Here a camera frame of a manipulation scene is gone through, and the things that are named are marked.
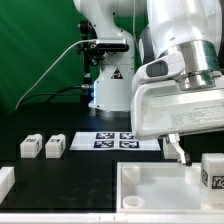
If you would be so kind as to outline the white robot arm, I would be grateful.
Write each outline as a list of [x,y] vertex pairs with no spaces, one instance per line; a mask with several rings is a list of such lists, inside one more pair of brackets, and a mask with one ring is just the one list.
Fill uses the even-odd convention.
[[73,0],[96,33],[100,67],[88,107],[129,116],[139,140],[224,129],[224,0]]

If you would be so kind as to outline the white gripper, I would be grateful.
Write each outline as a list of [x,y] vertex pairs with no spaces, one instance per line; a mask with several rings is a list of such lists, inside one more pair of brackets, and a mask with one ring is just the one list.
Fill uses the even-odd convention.
[[131,127],[139,140],[167,136],[179,164],[190,167],[190,155],[179,144],[179,135],[224,129],[224,76],[209,89],[181,91],[174,80],[140,86],[131,105]]

